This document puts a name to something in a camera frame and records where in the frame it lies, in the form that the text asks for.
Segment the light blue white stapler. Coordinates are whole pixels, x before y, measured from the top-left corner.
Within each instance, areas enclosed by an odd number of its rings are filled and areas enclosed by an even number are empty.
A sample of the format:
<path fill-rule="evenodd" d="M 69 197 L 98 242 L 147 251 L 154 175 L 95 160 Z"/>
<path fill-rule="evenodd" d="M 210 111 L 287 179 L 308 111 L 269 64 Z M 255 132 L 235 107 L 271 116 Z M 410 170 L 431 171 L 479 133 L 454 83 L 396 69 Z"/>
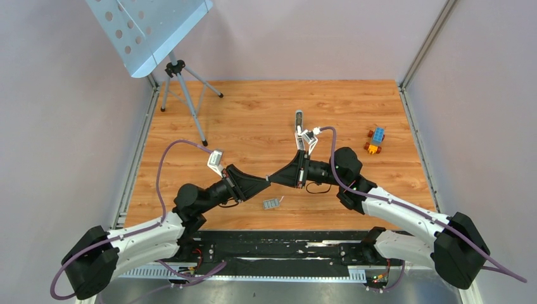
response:
<path fill-rule="evenodd" d="M 296 147 L 298 150 L 305 150 L 305 144 L 301 133 L 303 132 L 303 111 L 296 110 L 294 121 L 294 136 L 296 141 Z"/>

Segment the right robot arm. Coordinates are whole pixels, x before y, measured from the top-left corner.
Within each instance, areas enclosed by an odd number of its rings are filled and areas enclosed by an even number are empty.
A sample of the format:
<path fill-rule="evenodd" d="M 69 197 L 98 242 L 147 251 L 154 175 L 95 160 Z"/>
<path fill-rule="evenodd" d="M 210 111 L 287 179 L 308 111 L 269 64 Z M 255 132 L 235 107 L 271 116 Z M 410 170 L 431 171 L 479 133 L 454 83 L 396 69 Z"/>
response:
<path fill-rule="evenodd" d="M 432 212 L 404 201 L 361 173 L 362 162 L 349 147 L 338 148 L 329 162 L 311 160 L 299 150 L 294 159 L 268 177 L 270 182 L 303 187 L 306 181 L 338 186 L 337 197 L 349 210 L 383 219 L 406 231 L 384 228 L 370 232 L 362 246 L 369 264 L 397 259 L 434 269 L 448 284 L 469 289 L 490 253 L 472 219 L 461 212 L 452 216 Z"/>

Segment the white staple tray with staples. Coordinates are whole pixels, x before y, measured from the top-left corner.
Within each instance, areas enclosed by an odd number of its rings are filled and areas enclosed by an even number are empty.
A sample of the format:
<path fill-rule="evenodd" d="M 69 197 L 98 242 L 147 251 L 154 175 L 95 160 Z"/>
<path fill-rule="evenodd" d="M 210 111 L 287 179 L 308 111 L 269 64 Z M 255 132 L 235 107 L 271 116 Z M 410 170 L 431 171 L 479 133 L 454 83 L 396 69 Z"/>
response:
<path fill-rule="evenodd" d="M 264 210 L 278 208 L 278 207 L 280 207 L 280 204 L 281 204 L 281 201 L 278 198 L 266 199 L 262 203 Z"/>

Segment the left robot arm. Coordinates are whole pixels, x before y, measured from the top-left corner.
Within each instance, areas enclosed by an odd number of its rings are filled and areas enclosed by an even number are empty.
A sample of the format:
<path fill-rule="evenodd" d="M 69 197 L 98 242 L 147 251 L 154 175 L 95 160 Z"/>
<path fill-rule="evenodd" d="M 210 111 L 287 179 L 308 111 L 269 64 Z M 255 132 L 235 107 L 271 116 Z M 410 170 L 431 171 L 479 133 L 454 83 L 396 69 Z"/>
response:
<path fill-rule="evenodd" d="M 73 288 L 73 296 L 85 300 L 100 293 L 124 272 L 152 261 L 175 257 L 188 261 L 194 245 L 187 240 L 206 221 L 204 213 L 234 200 L 242 203 L 270 186 L 229 165 L 220 181 L 208 188 L 184 184 L 174 199 L 174 208 L 163 216 L 131 228 L 88 229 L 61 261 Z"/>

